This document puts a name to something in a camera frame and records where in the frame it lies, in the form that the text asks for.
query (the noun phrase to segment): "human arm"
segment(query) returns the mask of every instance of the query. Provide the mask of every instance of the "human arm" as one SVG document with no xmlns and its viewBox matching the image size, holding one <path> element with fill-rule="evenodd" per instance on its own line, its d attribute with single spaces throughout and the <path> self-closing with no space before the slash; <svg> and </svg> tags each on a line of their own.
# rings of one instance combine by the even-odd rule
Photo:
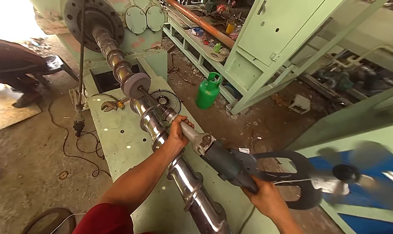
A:
<svg viewBox="0 0 393 234">
<path fill-rule="evenodd" d="M 122 205 L 130 214 L 133 213 L 152 192 L 168 165 L 188 144 L 188 139 L 182 135 L 181 121 L 194 127 L 186 116 L 176 117 L 168 140 L 143 162 L 122 174 L 99 203 Z"/>
<path fill-rule="evenodd" d="M 255 176 L 251 177 L 259 187 L 259 192 L 253 194 L 247 189 L 241 188 L 251 203 L 260 213 L 272 220 L 281 234 L 302 234 L 301 227 L 295 222 L 276 185 Z"/>
</svg>

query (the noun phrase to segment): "door latch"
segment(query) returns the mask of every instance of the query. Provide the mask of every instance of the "door latch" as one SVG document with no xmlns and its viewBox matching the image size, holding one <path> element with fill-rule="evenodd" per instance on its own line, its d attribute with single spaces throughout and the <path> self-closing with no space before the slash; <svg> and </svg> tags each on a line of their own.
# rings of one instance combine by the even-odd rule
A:
<svg viewBox="0 0 393 234">
<path fill-rule="evenodd" d="M 263 3 L 262 3 L 262 5 L 260 6 L 260 9 L 259 9 L 259 11 L 257 12 L 257 15 L 260 15 L 261 13 L 264 13 L 264 12 L 266 12 L 266 7 L 265 7 L 265 5 L 266 5 L 266 0 L 265 1 L 263 1 Z"/>
</svg>

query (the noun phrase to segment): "red sleeve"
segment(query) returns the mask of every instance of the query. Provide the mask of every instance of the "red sleeve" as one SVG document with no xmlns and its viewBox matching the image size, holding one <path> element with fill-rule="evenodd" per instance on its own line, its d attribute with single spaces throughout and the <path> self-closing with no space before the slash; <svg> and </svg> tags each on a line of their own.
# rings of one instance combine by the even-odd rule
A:
<svg viewBox="0 0 393 234">
<path fill-rule="evenodd" d="M 133 234 L 133 221 L 126 208 L 102 203 L 91 208 L 73 234 Z"/>
</svg>

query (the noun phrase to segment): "polishing wheel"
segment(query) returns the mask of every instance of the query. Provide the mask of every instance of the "polishing wheel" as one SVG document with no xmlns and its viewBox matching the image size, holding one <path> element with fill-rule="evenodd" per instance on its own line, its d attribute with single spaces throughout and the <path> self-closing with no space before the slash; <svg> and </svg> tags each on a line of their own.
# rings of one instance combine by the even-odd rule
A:
<svg viewBox="0 0 393 234">
<path fill-rule="evenodd" d="M 144 90 L 148 91 L 150 83 L 150 77 L 146 73 L 136 73 L 121 82 L 121 90 L 127 97 L 138 99 L 143 96 L 139 87 L 142 86 Z"/>
</svg>

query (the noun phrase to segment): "blue panel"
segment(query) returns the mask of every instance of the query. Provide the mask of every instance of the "blue panel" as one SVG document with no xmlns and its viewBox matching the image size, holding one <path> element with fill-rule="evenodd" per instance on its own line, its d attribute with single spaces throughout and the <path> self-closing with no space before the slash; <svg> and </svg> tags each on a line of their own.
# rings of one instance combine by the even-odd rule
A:
<svg viewBox="0 0 393 234">
<path fill-rule="evenodd" d="M 357 234 L 393 234 L 393 223 L 339 214 Z"/>
<path fill-rule="evenodd" d="M 350 164 L 349 156 L 352 151 L 344 151 L 339 154 L 342 157 L 343 164 Z M 324 160 L 322 157 L 312 157 L 309 158 L 310 162 L 314 165 L 317 170 L 332 170 L 329 162 Z M 371 176 L 384 184 L 389 184 L 393 186 L 391 179 L 385 177 L 382 172 L 392 171 L 393 172 L 393 154 L 388 155 L 383 161 L 378 165 L 365 170 L 361 170 L 362 174 Z M 353 184 L 349 185 L 350 193 L 343 197 L 340 203 L 346 205 L 356 205 L 356 206 L 368 206 L 377 207 L 381 209 L 386 209 L 379 201 L 372 197 L 366 190 L 361 186 Z M 324 194 L 324 200 L 328 201 L 329 194 Z M 357 233 L 357 234 L 381 234 L 389 233 L 393 234 L 393 223 L 384 222 L 374 219 L 360 218 L 351 215 L 339 214 L 339 216 Z"/>
<path fill-rule="evenodd" d="M 343 164 L 350 164 L 349 155 L 352 151 L 344 151 L 340 152 L 343 159 Z M 309 158 L 310 162 L 314 165 L 317 170 L 332 170 L 332 166 L 324 160 L 322 157 L 312 157 Z M 391 179 L 385 177 L 382 172 L 392 171 L 393 172 L 393 154 L 390 154 L 385 158 L 385 160 L 381 161 L 378 165 L 373 166 L 371 168 L 362 170 L 361 173 L 371 176 L 377 180 L 383 181 L 385 184 L 390 184 L 393 186 L 393 182 Z M 356 205 L 356 206 L 368 206 L 368 207 L 376 207 L 386 209 L 379 201 L 377 201 L 374 197 L 366 192 L 359 185 L 349 185 L 350 193 L 347 196 L 344 196 L 343 200 L 340 202 L 346 205 Z M 324 194 L 324 200 L 328 201 L 329 194 Z"/>
</svg>

